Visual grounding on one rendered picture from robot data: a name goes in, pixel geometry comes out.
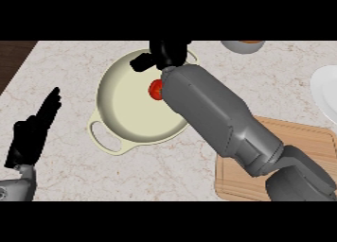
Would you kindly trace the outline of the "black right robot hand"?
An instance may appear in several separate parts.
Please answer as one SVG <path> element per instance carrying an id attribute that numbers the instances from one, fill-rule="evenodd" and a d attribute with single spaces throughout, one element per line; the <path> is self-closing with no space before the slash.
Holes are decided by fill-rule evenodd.
<path id="1" fill-rule="evenodd" d="M 163 70 L 169 66 L 181 66 L 187 58 L 188 40 L 150 41 L 149 52 L 141 53 L 131 61 L 129 66 L 135 72 L 143 72 L 152 66 Z"/>

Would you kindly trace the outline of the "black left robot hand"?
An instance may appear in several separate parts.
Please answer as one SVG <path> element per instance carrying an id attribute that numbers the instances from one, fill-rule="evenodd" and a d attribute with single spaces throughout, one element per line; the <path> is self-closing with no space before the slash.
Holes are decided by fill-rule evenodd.
<path id="1" fill-rule="evenodd" d="M 36 163 L 45 143 L 47 131 L 50 130 L 57 110 L 61 107 L 60 99 L 60 89 L 54 88 L 41 103 L 36 114 L 30 115 L 24 121 L 17 121 L 13 124 L 13 141 L 4 162 L 5 168 Z"/>

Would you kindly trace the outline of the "red tomato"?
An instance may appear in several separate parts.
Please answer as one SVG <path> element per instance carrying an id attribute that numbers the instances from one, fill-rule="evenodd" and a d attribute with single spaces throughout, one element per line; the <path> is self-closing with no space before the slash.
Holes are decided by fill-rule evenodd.
<path id="1" fill-rule="evenodd" d="M 162 81 L 159 79 L 154 79 L 150 82 L 149 88 L 147 88 L 147 92 L 150 97 L 154 100 L 160 100 L 162 99 Z"/>

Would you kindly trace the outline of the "wooden cutting board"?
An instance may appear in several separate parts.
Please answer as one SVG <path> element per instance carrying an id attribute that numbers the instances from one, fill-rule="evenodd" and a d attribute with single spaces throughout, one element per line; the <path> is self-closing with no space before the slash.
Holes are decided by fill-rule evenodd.
<path id="1" fill-rule="evenodd" d="M 314 160 L 337 183 L 337 134 L 332 130 L 256 116 L 285 145 L 292 145 Z M 236 161 L 217 156 L 215 192 L 225 200 L 267 201 L 265 180 L 251 178 Z"/>

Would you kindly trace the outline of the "grey bowl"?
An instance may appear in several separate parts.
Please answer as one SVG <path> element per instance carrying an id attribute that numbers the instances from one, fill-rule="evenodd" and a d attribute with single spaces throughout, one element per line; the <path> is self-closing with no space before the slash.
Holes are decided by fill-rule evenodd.
<path id="1" fill-rule="evenodd" d="M 264 45 L 264 41 L 242 42 L 242 41 L 221 41 L 222 46 L 237 54 L 255 53 Z"/>

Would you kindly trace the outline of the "white plate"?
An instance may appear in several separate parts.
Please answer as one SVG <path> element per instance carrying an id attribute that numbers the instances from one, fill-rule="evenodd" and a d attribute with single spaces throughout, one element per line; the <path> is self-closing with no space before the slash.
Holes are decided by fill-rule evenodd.
<path id="1" fill-rule="evenodd" d="M 323 66 L 314 71 L 310 92 L 323 115 L 337 124 L 337 65 Z"/>

